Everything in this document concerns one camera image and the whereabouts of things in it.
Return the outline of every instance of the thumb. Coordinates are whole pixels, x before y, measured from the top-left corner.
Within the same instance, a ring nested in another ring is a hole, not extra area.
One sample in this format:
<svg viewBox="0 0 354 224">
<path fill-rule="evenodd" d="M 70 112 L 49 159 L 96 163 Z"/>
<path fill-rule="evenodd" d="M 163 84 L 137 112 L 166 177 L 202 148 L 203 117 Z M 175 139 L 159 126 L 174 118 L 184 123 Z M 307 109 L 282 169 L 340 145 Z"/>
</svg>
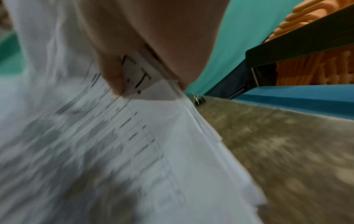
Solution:
<svg viewBox="0 0 354 224">
<path fill-rule="evenodd" d="M 115 95 L 124 91 L 122 59 L 119 55 L 110 55 L 95 51 L 96 61 L 100 67 L 101 76 L 106 80 Z"/>
</svg>

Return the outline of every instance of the paper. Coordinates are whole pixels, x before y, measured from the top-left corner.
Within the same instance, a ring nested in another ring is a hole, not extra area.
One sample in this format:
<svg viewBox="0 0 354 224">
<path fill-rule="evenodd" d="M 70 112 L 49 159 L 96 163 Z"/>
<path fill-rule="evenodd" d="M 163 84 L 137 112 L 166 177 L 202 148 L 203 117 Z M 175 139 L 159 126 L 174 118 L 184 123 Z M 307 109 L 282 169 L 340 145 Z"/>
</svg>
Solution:
<svg viewBox="0 0 354 224">
<path fill-rule="evenodd" d="M 1 137 L 0 223 L 260 223 L 220 138 L 142 54 L 125 98 L 87 67 Z"/>
</svg>

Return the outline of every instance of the stack of papers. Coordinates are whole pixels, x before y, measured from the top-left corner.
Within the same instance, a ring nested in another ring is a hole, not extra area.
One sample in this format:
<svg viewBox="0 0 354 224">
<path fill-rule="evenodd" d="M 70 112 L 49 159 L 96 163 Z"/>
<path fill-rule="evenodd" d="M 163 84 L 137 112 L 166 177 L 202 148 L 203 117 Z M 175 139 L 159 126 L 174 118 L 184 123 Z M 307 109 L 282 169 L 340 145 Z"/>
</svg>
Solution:
<svg viewBox="0 0 354 224">
<path fill-rule="evenodd" d="M 1 123 L 0 223 L 261 223 L 261 191 L 154 58 L 123 71 L 124 97 L 91 63 Z"/>
</svg>

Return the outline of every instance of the hand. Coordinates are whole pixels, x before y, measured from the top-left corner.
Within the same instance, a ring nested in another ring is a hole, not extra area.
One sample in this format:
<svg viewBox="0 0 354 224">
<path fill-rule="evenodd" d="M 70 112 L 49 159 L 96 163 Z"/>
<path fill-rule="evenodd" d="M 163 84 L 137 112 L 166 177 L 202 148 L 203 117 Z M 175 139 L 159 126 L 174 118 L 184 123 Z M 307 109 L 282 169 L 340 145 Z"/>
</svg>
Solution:
<svg viewBox="0 0 354 224">
<path fill-rule="evenodd" d="M 74 0 L 102 77 L 121 95 L 121 56 L 148 44 L 185 90 L 206 66 L 229 0 Z"/>
</svg>

